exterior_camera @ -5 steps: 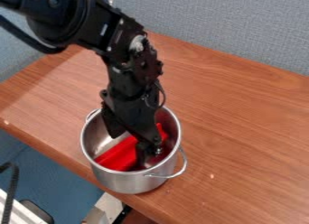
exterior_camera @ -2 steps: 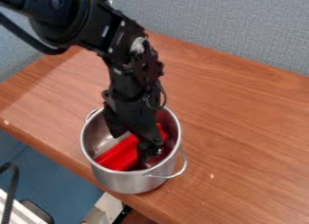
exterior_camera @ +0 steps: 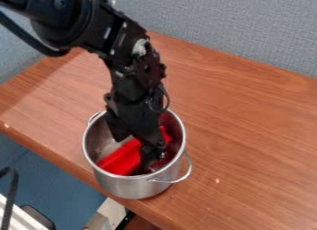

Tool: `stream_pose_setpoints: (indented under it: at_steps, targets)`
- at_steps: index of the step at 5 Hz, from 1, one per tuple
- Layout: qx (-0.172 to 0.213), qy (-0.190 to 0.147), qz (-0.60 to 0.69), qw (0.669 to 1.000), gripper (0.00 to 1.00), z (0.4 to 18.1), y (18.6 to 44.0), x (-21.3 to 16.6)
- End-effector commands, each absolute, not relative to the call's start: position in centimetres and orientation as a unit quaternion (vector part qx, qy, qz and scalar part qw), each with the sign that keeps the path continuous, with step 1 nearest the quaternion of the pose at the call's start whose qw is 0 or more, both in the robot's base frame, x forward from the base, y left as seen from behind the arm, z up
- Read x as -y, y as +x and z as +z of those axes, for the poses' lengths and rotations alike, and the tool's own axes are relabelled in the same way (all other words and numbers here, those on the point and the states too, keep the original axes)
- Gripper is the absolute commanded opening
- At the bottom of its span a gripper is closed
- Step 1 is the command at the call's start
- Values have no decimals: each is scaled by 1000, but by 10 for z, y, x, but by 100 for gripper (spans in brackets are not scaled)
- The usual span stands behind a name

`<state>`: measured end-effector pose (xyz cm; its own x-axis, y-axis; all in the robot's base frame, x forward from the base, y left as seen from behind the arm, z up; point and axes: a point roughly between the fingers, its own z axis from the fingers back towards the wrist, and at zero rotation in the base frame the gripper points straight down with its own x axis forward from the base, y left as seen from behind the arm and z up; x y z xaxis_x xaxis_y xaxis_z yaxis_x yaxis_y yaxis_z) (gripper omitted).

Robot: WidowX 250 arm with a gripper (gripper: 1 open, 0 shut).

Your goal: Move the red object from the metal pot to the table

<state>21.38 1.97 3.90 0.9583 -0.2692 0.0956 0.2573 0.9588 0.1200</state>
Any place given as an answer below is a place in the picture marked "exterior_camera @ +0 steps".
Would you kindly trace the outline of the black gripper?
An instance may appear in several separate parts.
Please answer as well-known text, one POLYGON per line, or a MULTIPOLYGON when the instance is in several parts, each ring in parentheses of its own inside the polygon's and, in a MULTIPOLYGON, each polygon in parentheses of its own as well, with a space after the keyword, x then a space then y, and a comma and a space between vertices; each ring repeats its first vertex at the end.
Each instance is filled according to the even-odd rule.
POLYGON ((122 96, 116 100, 108 94, 106 121, 114 140, 122 142, 132 135, 142 142, 139 174, 154 173, 166 165, 167 144, 159 129, 159 116, 170 104, 163 104, 163 99, 170 96, 162 83, 138 102, 126 103, 122 96))

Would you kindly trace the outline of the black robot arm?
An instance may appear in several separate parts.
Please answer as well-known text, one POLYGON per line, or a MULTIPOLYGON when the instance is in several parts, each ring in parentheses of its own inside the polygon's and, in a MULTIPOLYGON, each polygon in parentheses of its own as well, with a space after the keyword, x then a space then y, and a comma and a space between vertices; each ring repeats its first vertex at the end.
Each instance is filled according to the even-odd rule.
POLYGON ((142 143, 138 154, 147 170, 166 156, 159 116, 170 97, 162 84, 166 66, 146 29, 108 0, 0 0, 0 6, 29 19, 33 33, 0 12, 0 24, 48 57, 80 47, 103 60, 111 79, 104 95, 110 133, 118 142, 134 136, 142 143))

